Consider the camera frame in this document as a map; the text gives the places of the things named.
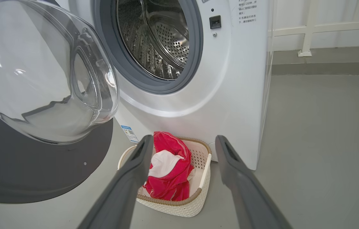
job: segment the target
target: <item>red cloth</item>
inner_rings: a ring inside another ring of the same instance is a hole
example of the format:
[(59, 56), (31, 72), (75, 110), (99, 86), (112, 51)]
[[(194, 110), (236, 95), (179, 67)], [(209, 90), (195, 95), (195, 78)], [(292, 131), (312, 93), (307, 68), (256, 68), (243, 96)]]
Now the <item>red cloth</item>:
[(194, 167), (191, 165), (191, 151), (184, 142), (168, 132), (154, 132), (156, 152), (168, 150), (184, 159), (178, 160), (172, 171), (161, 178), (148, 177), (144, 185), (152, 198), (181, 201), (189, 197), (188, 176)]

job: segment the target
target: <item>front-loading washing machine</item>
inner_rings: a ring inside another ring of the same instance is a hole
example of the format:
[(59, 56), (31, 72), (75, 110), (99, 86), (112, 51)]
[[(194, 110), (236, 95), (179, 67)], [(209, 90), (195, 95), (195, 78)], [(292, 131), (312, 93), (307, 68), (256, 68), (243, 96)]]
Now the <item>front-loading washing machine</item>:
[(53, 209), (41, 222), (76, 226), (113, 175), (116, 158), (104, 158), (121, 154), (106, 155), (114, 116), (132, 142), (163, 130), (215, 149), (226, 135), (255, 169), (267, 1), (57, 2), (73, 13), (0, 0), (0, 203), (38, 202), (0, 204), (0, 215)]
[(92, 24), (104, 42), (120, 84), (115, 117), (132, 142), (168, 131), (215, 149), (221, 134), (256, 169), (270, 82), (269, 1), (59, 4)]

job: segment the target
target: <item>barcode sticker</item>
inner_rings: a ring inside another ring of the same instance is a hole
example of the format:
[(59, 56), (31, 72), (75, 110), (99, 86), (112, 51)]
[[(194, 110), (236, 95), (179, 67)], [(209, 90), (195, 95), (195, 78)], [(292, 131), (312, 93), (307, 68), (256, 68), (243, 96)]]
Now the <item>barcode sticker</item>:
[(131, 129), (130, 126), (121, 126), (124, 133), (126, 133), (127, 138), (130, 142), (138, 143), (138, 138), (135, 136), (134, 131)]

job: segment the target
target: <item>woven basket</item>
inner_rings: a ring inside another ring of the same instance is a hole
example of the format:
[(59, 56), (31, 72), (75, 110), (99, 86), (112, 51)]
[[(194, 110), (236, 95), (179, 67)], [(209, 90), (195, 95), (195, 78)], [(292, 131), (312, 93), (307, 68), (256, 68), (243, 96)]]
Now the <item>woven basket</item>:
[[(168, 201), (154, 199), (142, 195), (143, 187), (141, 187), (137, 194), (137, 201), (150, 207), (154, 210), (171, 214), (174, 216), (193, 217), (196, 216), (204, 206), (210, 182), (210, 161), (212, 152), (209, 146), (198, 139), (191, 139), (185, 137), (177, 137), (181, 139), (189, 148), (192, 154), (191, 164), (194, 166), (195, 176), (190, 183), (190, 194), (192, 195), (183, 201)], [(120, 169), (125, 159), (128, 159), (135, 146), (128, 148), (120, 157), (117, 169)]]

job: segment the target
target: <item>washing machine door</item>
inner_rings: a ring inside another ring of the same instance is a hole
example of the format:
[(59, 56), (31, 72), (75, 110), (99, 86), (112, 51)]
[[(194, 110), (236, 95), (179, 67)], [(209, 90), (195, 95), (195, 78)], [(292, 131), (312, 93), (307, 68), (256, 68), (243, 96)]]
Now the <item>washing machine door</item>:
[(70, 144), (112, 119), (119, 90), (93, 27), (43, 1), (0, 1), (0, 119)]
[(110, 146), (114, 66), (93, 27), (43, 1), (0, 1), (0, 203), (81, 184)]

